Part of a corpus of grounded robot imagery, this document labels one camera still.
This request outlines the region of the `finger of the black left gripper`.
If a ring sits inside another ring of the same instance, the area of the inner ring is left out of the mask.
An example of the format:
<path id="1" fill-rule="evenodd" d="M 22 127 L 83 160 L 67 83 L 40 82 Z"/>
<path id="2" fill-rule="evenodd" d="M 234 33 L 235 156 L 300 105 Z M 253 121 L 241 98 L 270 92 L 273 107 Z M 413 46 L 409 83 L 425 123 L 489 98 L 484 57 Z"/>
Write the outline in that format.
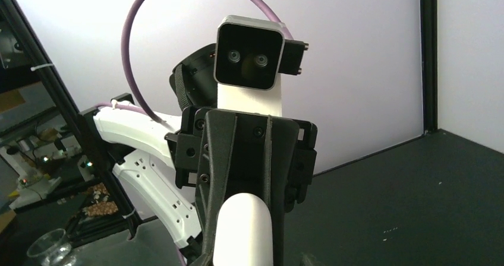
<path id="1" fill-rule="evenodd" d="M 266 147 L 266 166 L 269 168 L 269 208 L 272 217 L 273 264 L 282 265 L 284 261 L 284 215 L 285 189 L 299 126 L 291 119 L 268 117 Z"/>
<path id="2" fill-rule="evenodd" d="M 218 214 L 226 194 L 235 128 L 236 116 L 232 112 L 213 109 L 205 114 L 201 143 L 207 144 L 208 150 L 202 149 L 198 175 L 208 175 L 209 183 L 200 182 L 197 185 L 197 210 L 204 228 L 201 255 L 193 265 L 212 265 Z"/>

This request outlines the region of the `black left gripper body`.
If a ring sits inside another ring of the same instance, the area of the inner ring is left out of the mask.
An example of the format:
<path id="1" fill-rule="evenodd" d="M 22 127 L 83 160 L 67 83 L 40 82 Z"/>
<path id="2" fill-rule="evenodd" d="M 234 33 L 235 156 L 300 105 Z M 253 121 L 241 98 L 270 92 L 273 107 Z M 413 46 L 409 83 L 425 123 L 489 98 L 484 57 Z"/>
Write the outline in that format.
<path id="1" fill-rule="evenodd" d="M 204 134 L 205 114 L 210 110 L 213 108 L 184 109 L 180 130 L 165 136 L 176 170 L 176 186 L 193 187 L 196 193 L 200 182 L 209 183 L 208 175 L 198 175 L 198 168 L 202 149 L 208 150 L 208 145 L 203 145 L 201 139 Z M 249 193 L 261 198 L 269 207 L 270 179 L 269 168 L 266 166 L 266 152 L 269 148 L 266 147 L 266 134 L 267 119 L 270 116 L 224 111 L 232 112 L 236 116 L 234 145 L 224 201 L 235 194 Z M 291 120 L 298 124 L 299 131 L 288 185 L 285 189 L 286 212 L 290 212 L 295 204 L 305 201 L 308 187 L 313 180 L 317 157 L 315 149 L 317 126 L 309 121 Z"/>

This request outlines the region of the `white earbud charging case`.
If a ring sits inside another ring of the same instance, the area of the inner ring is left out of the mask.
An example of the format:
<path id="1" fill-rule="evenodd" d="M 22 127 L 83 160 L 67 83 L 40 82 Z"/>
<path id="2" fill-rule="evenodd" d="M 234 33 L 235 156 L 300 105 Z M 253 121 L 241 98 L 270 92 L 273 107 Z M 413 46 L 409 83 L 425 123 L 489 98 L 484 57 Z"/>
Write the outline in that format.
<path id="1" fill-rule="evenodd" d="M 219 210 L 213 265 L 273 265 L 272 219 L 259 197 L 240 193 Z"/>

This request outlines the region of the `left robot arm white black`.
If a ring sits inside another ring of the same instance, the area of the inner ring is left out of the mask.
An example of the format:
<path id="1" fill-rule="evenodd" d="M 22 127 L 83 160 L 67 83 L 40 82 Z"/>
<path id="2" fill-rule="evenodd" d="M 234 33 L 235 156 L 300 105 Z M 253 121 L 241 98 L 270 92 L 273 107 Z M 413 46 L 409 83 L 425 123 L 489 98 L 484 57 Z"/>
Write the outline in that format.
<path id="1" fill-rule="evenodd" d="M 80 115 L 95 166 L 112 168 L 190 265 L 283 265 L 285 214 L 316 161 L 308 121 L 217 108 L 211 43 L 169 77 L 181 116 L 151 120 L 124 94 Z"/>

